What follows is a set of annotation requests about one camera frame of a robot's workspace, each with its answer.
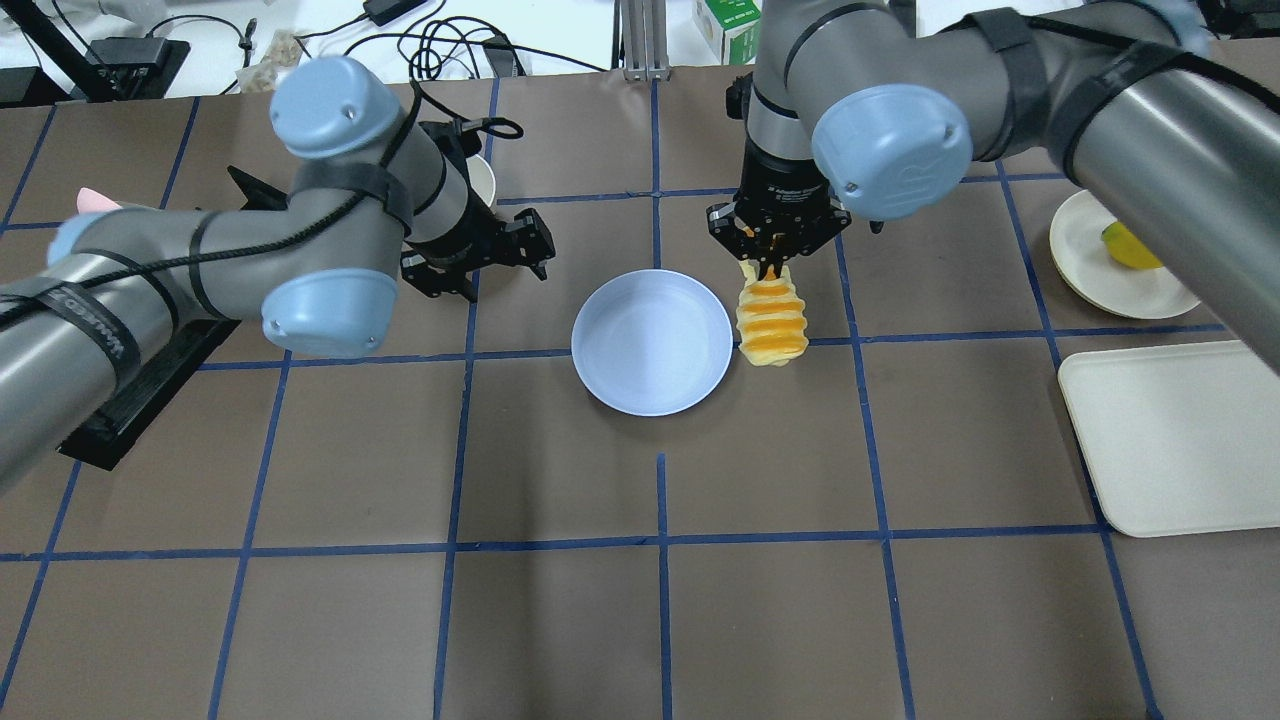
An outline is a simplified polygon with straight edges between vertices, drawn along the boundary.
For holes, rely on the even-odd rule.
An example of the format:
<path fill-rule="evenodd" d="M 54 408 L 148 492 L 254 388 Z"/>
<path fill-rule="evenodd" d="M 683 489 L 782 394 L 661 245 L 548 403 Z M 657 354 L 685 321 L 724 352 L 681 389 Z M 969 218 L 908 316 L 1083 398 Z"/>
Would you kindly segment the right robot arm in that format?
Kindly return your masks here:
<path fill-rule="evenodd" d="M 915 38 L 884 1 L 772 1 L 760 29 L 726 94 L 742 178 L 707 211 L 736 259 L 781 272 L 1037 146 L 1277 365 L 1277 95 L 1210 58 L 1194 6 L 997 8 Z"/>

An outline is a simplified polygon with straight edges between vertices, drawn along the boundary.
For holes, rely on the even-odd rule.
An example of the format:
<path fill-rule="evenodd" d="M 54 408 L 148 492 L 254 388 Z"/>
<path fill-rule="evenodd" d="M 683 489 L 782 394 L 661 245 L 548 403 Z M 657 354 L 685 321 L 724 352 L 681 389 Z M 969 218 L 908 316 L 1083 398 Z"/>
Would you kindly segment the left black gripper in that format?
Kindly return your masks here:
<path fill-rule="evenodd" d="M 557 251 L 550 231 L 532 208 L 499 217 L 471 190 L 466 159 L 480 154 L 483 123 L 419 123 L 442 152 L 442 190 L 415 215 L 415 231 L 399 256 L 401 277 L 428 297 L 456 293 L 477 304 L 468 273 L 490 265 L 527 268 L 540 282 Z"/>

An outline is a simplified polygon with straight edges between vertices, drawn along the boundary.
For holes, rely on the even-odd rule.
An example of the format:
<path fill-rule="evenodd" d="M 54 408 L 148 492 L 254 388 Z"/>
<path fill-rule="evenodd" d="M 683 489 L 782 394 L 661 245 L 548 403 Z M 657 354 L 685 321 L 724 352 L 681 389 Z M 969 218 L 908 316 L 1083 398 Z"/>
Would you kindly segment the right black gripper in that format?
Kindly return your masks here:
<path fill-rule="evenodd" d="M 733 258 L 754 264 L 755 281 L 790 282 L 786 261 L 817 252 L 851 224 L 851 214 L 810 158 L 780 156 L 762 143 L 767 129 L 791 118 L 760 99 L 751 73 L 733 79 L 724 105 L 746 129 L 742 173 L 732 200 L 707 209 L 708 232 Z"/>

